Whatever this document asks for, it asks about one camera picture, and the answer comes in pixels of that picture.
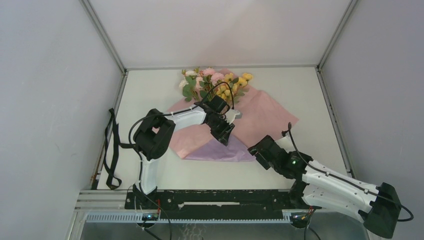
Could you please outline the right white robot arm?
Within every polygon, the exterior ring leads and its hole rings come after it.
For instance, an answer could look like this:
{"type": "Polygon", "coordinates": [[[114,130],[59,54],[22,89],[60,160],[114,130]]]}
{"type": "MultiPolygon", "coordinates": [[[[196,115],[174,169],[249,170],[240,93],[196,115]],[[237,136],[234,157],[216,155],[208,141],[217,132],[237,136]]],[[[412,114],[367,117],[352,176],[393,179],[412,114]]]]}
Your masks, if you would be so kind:
{"type": "Polygon", "coordinates": [[[392,185],[354,179],[300,152],[291,123],[282,136],[286,146],[266,135],[248,151],[266,170],[272,168],[286,179],[294,180],[289,190],[289,203],[293,207],[309,206],[343,214],[385,239],[393,237],[397,223],[414,220],[413,212],[401,203],[392,185]]]}

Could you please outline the pink wrapping paper sheet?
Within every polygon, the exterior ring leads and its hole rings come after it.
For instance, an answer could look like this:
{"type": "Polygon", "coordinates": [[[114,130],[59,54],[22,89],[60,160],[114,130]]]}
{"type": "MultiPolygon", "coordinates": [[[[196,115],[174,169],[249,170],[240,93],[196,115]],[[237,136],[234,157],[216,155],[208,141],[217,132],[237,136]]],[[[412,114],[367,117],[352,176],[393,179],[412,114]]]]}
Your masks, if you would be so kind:
{"type": "MultiPolygon", "coordinates": [[[[225,68],[217,72],[224,75],[233,73],[225,68]]],[[[210,128],[203,124],[176,131],[170,141],[170,150],[183,160],[254,161],[254,157],[248,152],[249,147],[258,143],[266,135],[279,139],[282,131],[287,129],[288,123],[295,125],[299,119],[268,93],[263,90],[257,90],[249,84],[247,92],[239,99],[238,103],[234,102],[234,97],[231,103],[224,100],[227,104],[234,105],[235,109],[242,113],[242,117],[234,121],[235,128],[229,136],[228,146],[218,142],[211,135],[210,128]]],[[[193,103],[194,101],[185,102],[182,99],[171,106],[169,111],[186,108],[193,103]]]]}

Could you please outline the pink rose stem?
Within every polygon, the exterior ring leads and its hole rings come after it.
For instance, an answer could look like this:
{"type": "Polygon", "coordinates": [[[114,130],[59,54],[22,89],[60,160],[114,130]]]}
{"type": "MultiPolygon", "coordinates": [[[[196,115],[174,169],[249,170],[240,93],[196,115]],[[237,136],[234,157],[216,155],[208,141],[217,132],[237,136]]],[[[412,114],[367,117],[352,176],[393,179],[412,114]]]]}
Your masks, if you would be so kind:
{"type": "Polygon", "coordinates": [[[221,97],[223,90],[226,90],[226,86],[219,85],[219,83],[224,81],[224,75],[221,72],[214,70],[213,68],[205,68],[200,70],[201,76],[210,76],[211,81],[211,90],[206,94],[204,98],[211,100],[214,96],[221,97]]]}

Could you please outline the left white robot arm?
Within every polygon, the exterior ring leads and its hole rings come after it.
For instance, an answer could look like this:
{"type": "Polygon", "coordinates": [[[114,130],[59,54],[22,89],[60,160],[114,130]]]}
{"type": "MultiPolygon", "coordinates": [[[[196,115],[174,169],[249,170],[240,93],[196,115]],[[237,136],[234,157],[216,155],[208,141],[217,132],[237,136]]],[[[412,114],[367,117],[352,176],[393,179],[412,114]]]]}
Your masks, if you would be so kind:
{"type": "Polygon", "coordinates": [[[134,123],[136,132],[130,132],[129,137],[134,142],[135,151],[142,155],[139,180],[135,185],[140,191],[136,199],[138,204],[145,209],[155,205],[158,161],[168,150],[174,132],[191,126],[207,125],[210,134],[227,146],[235,127],[234,121],[241,117],[242,113],[234,105],[214,96],[212,100],[203,98],[177,111],[161,112],[153,108],[134,123]]]}

